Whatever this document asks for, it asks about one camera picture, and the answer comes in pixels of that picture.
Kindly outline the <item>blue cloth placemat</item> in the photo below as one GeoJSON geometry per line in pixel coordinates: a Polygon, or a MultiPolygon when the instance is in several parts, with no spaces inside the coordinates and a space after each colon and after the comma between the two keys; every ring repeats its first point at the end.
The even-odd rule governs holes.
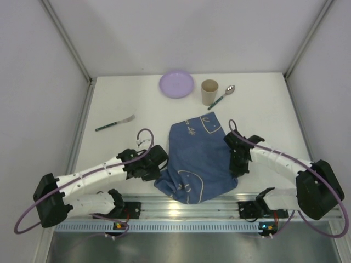
{"type": "Polygon", "coordinates": [[[199,204],[238,186],[230,173],[230,148],[215,113],[173,124],[168,165],[155,180],[162,193],[184,204],[199,204]]]}

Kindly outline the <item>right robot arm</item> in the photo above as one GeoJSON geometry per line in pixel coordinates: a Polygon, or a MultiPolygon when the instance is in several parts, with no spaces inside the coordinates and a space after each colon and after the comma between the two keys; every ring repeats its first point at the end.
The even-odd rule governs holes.
{"type": "Polygon", "coordinates": [[[255,198],[264,213],[273,210],[297,210],[319,220],[344,200],[344,192],[329,163],[296,159],[271,148],[257,135],[242,137],[235,130],[224,137],[230,148],[229,170],[238,178],[248,174],[251,163],[261,164],[293,184],[293,188],[268,187],[255,198]]]}

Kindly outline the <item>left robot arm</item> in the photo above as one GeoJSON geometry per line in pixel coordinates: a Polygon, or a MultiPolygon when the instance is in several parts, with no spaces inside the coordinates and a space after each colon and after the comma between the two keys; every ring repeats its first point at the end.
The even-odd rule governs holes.
{"type": "Polygon", "coordinates": [[[89,214],[118,219],[126,209],[116,184],[131,178],[156,180],[161,176],[161,164],[167,161],[166,151],[156,145],[150,150],[126,149],[81,172],[43,176],[33,194],[41,226],[49,228],[67,218],[89,214]]]}

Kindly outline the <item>beige cup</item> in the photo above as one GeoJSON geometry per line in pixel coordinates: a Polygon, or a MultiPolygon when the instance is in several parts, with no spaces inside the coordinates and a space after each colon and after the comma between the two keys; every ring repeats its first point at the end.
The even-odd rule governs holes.
{"type": "Polygon", "coordinates": [[[201,84],[201,96],[202,96],[202,103],[205,106],[210,106],[217,95],[219,85],[213,79],[207,79],[202,82],[201,84]]]}

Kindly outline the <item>lilac plate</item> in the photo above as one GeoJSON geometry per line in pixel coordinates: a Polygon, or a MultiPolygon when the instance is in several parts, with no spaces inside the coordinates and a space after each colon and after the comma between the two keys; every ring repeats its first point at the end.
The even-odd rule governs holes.
{"type": "Polygon", "coordinates": [[[165,73],[159,80],[158,86],[163,95],[172,99],[188,96],[195,88],[195,81],[190,73],[174,70],[165,73]]]}

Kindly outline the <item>aluminium front rail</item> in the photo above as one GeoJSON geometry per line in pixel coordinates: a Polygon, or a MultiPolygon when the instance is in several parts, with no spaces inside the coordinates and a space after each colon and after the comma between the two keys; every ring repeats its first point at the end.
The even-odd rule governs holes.
{"type": "Polygon", "coordinates": [[[245,196],[225,196],[200,204],[183,204],[161,196],[125,196],[116,191],[78,197],[69,204],[54,194],[37,206],[43,227],[55,226],[68,218],[109,214],[124,208],[125,202],[141,202],[139,220],[240,220],[238,202],[245,196]]]}

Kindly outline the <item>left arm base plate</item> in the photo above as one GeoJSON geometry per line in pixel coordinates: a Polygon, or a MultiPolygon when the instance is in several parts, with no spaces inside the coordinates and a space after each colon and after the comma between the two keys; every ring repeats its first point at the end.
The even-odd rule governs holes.
{"type": "Polygon", "coordinates": [[[117,210],[116,212],[110,212],[109,214],[98,214],[108,219],[139,219],[141,213],[141,202],[125,202],[124,208],[117,210]]]}

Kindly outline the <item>green handled fork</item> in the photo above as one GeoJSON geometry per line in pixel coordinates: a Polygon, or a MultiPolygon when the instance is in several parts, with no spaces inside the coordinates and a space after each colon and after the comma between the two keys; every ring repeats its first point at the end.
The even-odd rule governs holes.
{"type": "Polygon", "coordinates": [[[122,120],[120,120],[120,121],[115,121],[115,122],[106,124],[106,125],[104,125],[104,126],[102,126],[102,127],[98,127],[98,128],[95,129],[95,131],[96,131],[96,132],[99,132],[99,131],[104,130],[104,129],[107,129],[107,128],[109,128],[109,127],[113,127],[113,126],[115,126],[115,125],[119,125],[119,124],[124,124],[124,123],[131,122],[131,121],[134,120],[134,119],[135,119],[135,114],[129,116],[128,118],[122,119],[122,120]]]}

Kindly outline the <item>green handled spoon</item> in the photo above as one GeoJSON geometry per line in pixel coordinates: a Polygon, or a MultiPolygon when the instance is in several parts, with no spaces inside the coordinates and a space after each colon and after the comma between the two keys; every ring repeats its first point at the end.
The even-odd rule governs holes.
{"type": "Polygon", "coordinates": [[[231,95],[235,91],[235,85],[230,85],[226,88],[225,93],[219,97],[215,102],[213,102],[209,107],[208,110],[213,109],[220,101],[222,101],[226,96],[231,95]]]}

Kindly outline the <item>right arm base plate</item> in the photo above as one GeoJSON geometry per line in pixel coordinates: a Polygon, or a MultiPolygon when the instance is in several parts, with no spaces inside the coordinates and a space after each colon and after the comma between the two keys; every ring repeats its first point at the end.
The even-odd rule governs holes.
{"type": "Polygon", "coordinates": [[[275,216],[277,216],[278,219],[286,219],[289,217],[286,210],[269,210],[268,208],[262,208],[255,201],[242,201],[237,204],[240,219],[251,221],[254,219],[273,219],[275,216]]]}

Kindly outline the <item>right aluminium frame post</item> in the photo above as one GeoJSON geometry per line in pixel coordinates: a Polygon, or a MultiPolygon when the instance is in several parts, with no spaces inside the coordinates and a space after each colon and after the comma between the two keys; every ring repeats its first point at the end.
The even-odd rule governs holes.
{"type": "Polygon", "coordinates": [[[293,71],[295,70],[295,68],[299,64],[299,61],[302,59],[304,53],[308,49],[308,46],[310,45],[315,34],[317,33],[322,22],[324,21],[324,19],[328,15],[329,11],[331,10],[331,8],[335,2],[336,2],[335,0],[323,1],[323,4],[322,4],[320,10],[318,11],[316,17],[314,18],[313,23],[311,24],[310,28],[308,29],[306,35],[304,36],[304,38],[301,42],[301,44],[299,45],[297,52],[293,56],[293,59],[291,60],[287,70],[283,74],[285,80],[289,79],[290,75],[293,73],[293,71]]]}

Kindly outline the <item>aluminium frame post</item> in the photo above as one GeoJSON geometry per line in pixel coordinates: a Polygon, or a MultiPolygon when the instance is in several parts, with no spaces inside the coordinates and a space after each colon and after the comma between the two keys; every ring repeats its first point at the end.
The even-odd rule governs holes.
{"type": "Polygon", "coordinates": [[[87,83],[92,82],[92,77],[88,73],[81,56],[79,55],[75,45],[73,44],[69,34],[65,30],[63,23],[61,22],[60,18],[58,17],[54,7],[52,6],[51,2],[48,0],[39,0],[40,4],[42,5],[45,12],[48,14],[50,20],[52,21],[54,27],[58,31],[61,39],[63,40],[65,46],[67,47],[70,55],[72,56],[73,60],[75,61],[76,65],[80,69],[80,72],[83,74],[87,83]]]}
{"type": "Polygon", "coordinates": [[[335,2],[336,2],[335,0],[323,1],[323,4],[322,4],[320,10],[318,11],[316,17],[314,18],[313,23],[311,24],[310,28],[308,29],[306,35],[304,36],[304,38],[301,42],[301,44],[299,45],[297,52],[293,56],[293,59],[291,60],[287,70],[283,74],[285,80],[289,79],[290,75],[293,73],[293,71],[295,70],[295,68],[299,64],[299,61],[302,59],[304,53],[308,49],[308,46],[310,45],[315,34],[317,33],[322,22],[324,21],[324,19],[328,15],[329,11],[331,10],[331,8],[335,2]]]}

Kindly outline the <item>left aluminium frame post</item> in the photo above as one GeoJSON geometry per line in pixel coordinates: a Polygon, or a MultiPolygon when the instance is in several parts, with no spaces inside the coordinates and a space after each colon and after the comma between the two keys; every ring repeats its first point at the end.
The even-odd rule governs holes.
{"type": "Polygon", "coordinates": [[[81,56],[79,55],[75,45],[73,44],[69,34],[65,30],[63,23],[61,22],[60,18],[58,17],[54,7],[52,6],[51,2],[48,0],[39,0],[40,4],[42,5],[45,12],[48,14],[50,20],[52,21],[54,27],[58,31],[61,39],[63,40],[65,46],[67,47],[70,55],[72,56],[73,60],[75,61],[76,65],[80,69],[80,72],[83,74],[87,83],[92,82],[92,77],[88,73],[81,56]]]}

